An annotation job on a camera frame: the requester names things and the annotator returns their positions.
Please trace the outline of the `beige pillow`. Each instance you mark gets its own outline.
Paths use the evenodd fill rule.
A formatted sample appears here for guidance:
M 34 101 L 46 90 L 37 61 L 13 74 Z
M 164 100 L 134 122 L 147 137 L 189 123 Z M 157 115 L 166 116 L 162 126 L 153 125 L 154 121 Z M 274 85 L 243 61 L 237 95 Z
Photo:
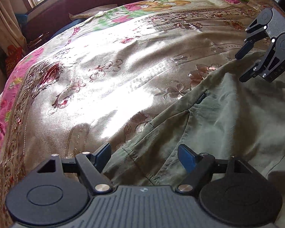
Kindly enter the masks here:
M 86 10 L 84 12 L 80 12 L 78 14 L 69 14 L 69 18 L 71 19 L 71 21 L 75 21 L 78 19 L 88 19 L 90 17 L 93 17 L 95 15 L 97 15 L 99 12 L 105 12 L 108 11 L 110 9 L 116 8 L 118 7 L 117 4 L 109 4 L 109 5 L 104 5 L 104 6 L 99 6 L 99 7 L 95 7 L 89 10 Z

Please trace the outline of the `olive green pants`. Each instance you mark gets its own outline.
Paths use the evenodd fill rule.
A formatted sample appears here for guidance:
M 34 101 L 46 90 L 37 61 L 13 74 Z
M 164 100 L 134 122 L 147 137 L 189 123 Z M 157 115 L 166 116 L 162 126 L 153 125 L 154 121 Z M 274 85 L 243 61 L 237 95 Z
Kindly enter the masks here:
M 179 184 L 180 144 L 218 158 L 240 156 L 281 192 L 277 224 L 285 227 L 285 74 L 272 83 L 239 82 L 268 44 L 262 40 L 239 63 L 214 59 L 215 70 L 113 154 L 105 176 L 115 185 Z

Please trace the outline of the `maroon padded headboard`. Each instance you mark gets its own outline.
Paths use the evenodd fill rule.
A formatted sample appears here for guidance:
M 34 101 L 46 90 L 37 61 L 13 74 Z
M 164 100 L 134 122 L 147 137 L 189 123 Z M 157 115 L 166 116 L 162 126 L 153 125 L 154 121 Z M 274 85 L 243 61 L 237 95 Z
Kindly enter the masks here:
M 28 22 L 22 33 L 28 42 L 43 33 L 55 34 L 70 23 L 70 14 L 104 5 L 126 5 L 143 0 L 45 0 L 28 13 Z

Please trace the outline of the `beige curtain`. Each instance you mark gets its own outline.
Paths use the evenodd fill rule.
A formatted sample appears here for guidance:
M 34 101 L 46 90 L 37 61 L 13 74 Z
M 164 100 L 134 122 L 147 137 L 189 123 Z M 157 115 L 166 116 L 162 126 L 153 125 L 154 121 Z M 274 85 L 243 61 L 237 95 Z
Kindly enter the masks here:
M 22 54 L 27 54 L 27 42 L 22 34 L 10 0 L 0 0 L 0 47 L 7 53 L 9 46 L 22 48 Z

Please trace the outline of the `floral satin bedspread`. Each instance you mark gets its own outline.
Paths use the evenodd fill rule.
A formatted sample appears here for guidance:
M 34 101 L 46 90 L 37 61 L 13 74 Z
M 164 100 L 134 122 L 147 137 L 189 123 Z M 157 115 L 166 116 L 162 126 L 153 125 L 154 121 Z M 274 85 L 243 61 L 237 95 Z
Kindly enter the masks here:
M 70 28 L 18 63 L 0 96 L 0 227 L 8 191 L 50 155 L 113 154 L 215 70 L 236 61 L 271 0 L 149 0 Z

